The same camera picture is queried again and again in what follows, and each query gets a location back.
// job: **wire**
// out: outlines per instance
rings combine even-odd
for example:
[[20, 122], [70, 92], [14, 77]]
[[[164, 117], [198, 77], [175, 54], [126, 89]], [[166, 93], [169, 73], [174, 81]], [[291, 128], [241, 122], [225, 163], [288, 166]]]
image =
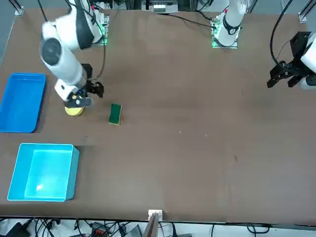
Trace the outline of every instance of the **wire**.
[[276, 24], [275, 26], [273, 27], [273, 30], [272, 30], [272, 34], [271, 34], [271, 39], [270, 39], [270, 53], [271, 53], [271, 56], [272, 56], [272, 59], [273, 61], [278, 64], [284, 71], [288, 72], [288, 73], [291, 73], [293, 75], [297, 75], [298, 72], [295, 71], [295, 70], [291, 70], [291, 69], [288, 69], [286, 67], [284, 67], [281, 63], [279, 63], [273, 53], [273, 38], [274, 38], [274, 35], [275, 35], [275, 32], [276, 32], [276, 29], [277, 29], [277, 26], [279, 25], [283, 15], [285, 14], [286, 10], [288, 9], [288, 7], [291, 5], [291, 3], [293, 2], [293, 0], [290, 0], [288, 1], [287, 5], [285, 6], [285, 8], [283, 9], [282, 13], [280, 14], [280, 16], [278, 17], [277, 21], [276, 21]]
[[160, 228], [161, 228], [161, 231], [162, 231], [162, 235], [163, 235], [163, 237], [165, 237], [165, 236], [164, 236], [164, 232], [163, 232], [163, 227], [162, 227], [162, 225], [161, 225], [160, 222], [159, 222], [159, 225], [160, 225]]
[[229, 5], [227, 5], [227, 7], [224, 8], [224, 10], [222, 11], [222, 13], [229, 7]]
[[202, 17], [204, 17], [206, 20], [209, 20], [211, 21], [212, 20], [212, 17], [207, 17], [203, 12], [201, 12], [200, 10], [196, 10], [196, 12], [198, 12], [199, 14], [202, 15]]
[[270, 231], [270, 226], [267, 226], [267, 230], [266, 230], [266, 231], [258, 232], [258, 231], [256, 230], [255, 226], [254, 226], [252, 223], [250, 223], [250, 225], [252, 226], [253, 231], [252, 231], [248, 226], [247, 226], [247, 229], [248, 229], [248, 231], [249, 231], [250, 233], [254, 234], [255, 236], [256, 236], [257, 234], [258, 234], [258, 235], [263, 235], [263, 234], [266, 234], [267, 232]]
[[47, 21], [47, 17], [46, 17], [46, 15], [45, 15], [45, 12], [44, 12], [44, 10], [43, 10], [43, 7], [41, 6], [40, 0], [38, 0], [38, 3], [39, 3], [40, 10], [41, 10], [41, 12], [42, 12], [42, 14], [43, 14], [44, 20]]
[[199, 23], [199, 22], [196, 22], [196, 21], [191, 21], [191, 20], [186, 19], [186, 18], [183, 18], [183, 17], [181, 17], [181, 16], [170, 15], [170, 14], [168, 14], [168, 15], [166, 15], [166, 16], [173, 16], [173, 17], [179, 18], [179, 19], [184, 20], [184, 21], [191, 22], [191, 23], [196, 24], [196, 25], [199, 25], [199, 26], [205, 26], [205, 27], [208, 27], [208, 28], [213, 28], [213, 29], [215, 29], [215, 28], [216, 28], [216, 27], [214, 27], [214, 26], [210, 26], [210, 25], [202, 24], [202, 23]]
[[209, 3], [209, 6], [211, 6], [213, 2], [214, 2], [214, 0], [208, 0], [208, 1], [203, 5], [203, 7], [200, 8], [199, 11], [202, 11], [203, 8], [205, 8], [205, 6], [206, 6], [208, 3]]
[[280, 54], [281, 54], [281, 52], [282, 52], [284, 46], [285, 46], [287, 43], [289, 43], [290, 41], [291, 41], [291, 40], [288, 40], [287, 42], [284, 43], [284, 45], [282, 46], [282, 48], [281, 48], [280, 52], [278, 53], [276, 59], [278, 59], [278, 57], [280, 56]]
[[[86, 9], [84, 9], [82, 7], [78, 7], [77, 5], [70, 3], [68, 0], [65, 0], [65, 1], [67, 2], [68, 5], [74, 6], [77, 10], [84, 11], [88, 16], [90, 16], [92, 19], [94, 19], [95, 24], [98, 26], [100, 32], [102, 32], [101, 27], [99, 26], [98, 22], [95, 20], [95, 15], [91, 15]], [[105, 57], [106, 57], [105, 35], [104, 34], [102, 34], [102, 38], [103, 38], [103, 60], [102, 60], [101, 70], [100, 70], [99, 74], [96, 77], [90, 78], [89, 80], [97, 80], [97, 79], [99, 79], [99, 77], [102, 75], [103, 70], [104, 70]]]
[[214, 227], [215, 225], [212, 226], [211, 237], [213, 237]]
[[84, 235], [84, 234], [81, 232], [81, 230], [80, 230], [79, 220], [78, 220], [78, 219], [76, 219], [75, 226], [77, 226], [80, 236], [85, 237], [85, 235]]
[[51, 236], [51, 237], [55, 237], [55, 236], [53, 235], [53, 233], [50, 231], [46, 220], [44, 219], [44, 221], [43, 221], [43, 220], [41, 219], [40, 221], [44, 224], [45, 228], [47, 228], [48, 232], [50, 233], [50, 236]]
[[[127, 222], [126, 224], [121, 225], [120, 227], [123, 228], [124, 226], [128, 225], [129, 223], [130, 223], [130, 221]], [[119, 231], [119, 229], [117, 231], [115, 231], [110, 237], [114, 236], [118, 231]]]

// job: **brown table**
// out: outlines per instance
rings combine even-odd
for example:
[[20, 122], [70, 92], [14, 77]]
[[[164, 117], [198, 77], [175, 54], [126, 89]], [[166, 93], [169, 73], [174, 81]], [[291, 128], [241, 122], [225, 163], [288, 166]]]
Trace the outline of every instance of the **brown table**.
[[[45, 12], [54, 19], [66, 10]], [[146, 219], [148, 209], [162, 209], [166, 220], [315, 224], [316, 92], [286, 81], [267, 89], [277, 17], [246, 15], [239, 49], [229, 50], [212, 49], [207, 28], [120, 11], [110, 26], [105, 97], [73, 118], [40, 60], [41, 12], [25, 9], [0, 68], [0, 96], [13, 72], [45, 73], [47, 84], [36, 131], [0, 134], [0, 214]], [[297, 16], [285, 15], [276, 54], [304, 29]], [[96, 74], [102, 52], [93, 47], [76, 56]], [[288, 46], [281, 58], [291, 59]], [[121, 127], [108, 124], [111, 103], [123, 106]], [[22, 142], [79, 148], [73, 200], [6, 200]]]

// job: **plastic container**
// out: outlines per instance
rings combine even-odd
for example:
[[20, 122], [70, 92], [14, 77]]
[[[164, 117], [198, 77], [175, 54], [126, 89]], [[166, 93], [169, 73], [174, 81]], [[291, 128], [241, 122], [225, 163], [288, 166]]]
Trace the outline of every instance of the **plastic container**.
[[9, 201], [65, 201], [75, 194], [79, 151], [69, 144], [22, 143]]
[[0, 106], [0, 132], [35, 130], [45, 81], [46, 76], [40, 73], [10, 75]]

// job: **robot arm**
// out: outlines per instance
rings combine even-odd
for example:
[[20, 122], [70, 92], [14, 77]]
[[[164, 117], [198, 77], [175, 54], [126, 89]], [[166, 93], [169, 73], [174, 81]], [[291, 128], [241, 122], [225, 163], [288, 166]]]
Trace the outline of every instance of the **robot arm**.
[[218, 16], [221, 25], [214, 37], [222, 46], [227, 47], [234, 44], [246, 11], [244, 0], [230, 0], [227, 9]]
[[72, 51], [91, 47], [101, 37], [94, 12], [86, 0], [69, 0], [71, 11], [55, 22], [42, 26], [41, 59], [57, 76], [55, 90], [68, 108], [85, 107], [92, 104], [88, 93], [103, 95], [101, 83], [89, 80], [92, 68], [81, 64]]
[[280, 61], [270, 71], [268, 88], [281, 79], [291, 78], [288, 87], [298, 82], [303, 89], [316, 89], [316, 32], [298, 32], [290, 40], [293, 60], [290, 63]]

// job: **green sponge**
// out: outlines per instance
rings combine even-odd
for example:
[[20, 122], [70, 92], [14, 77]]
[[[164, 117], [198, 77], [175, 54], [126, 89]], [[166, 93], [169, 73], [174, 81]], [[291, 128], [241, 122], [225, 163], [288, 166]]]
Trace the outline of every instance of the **green sponge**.
[[121, 123], [122, 105], [111, 105], [111, 114], [109, 117], [109, 123], [114, 125], [120, 125]]

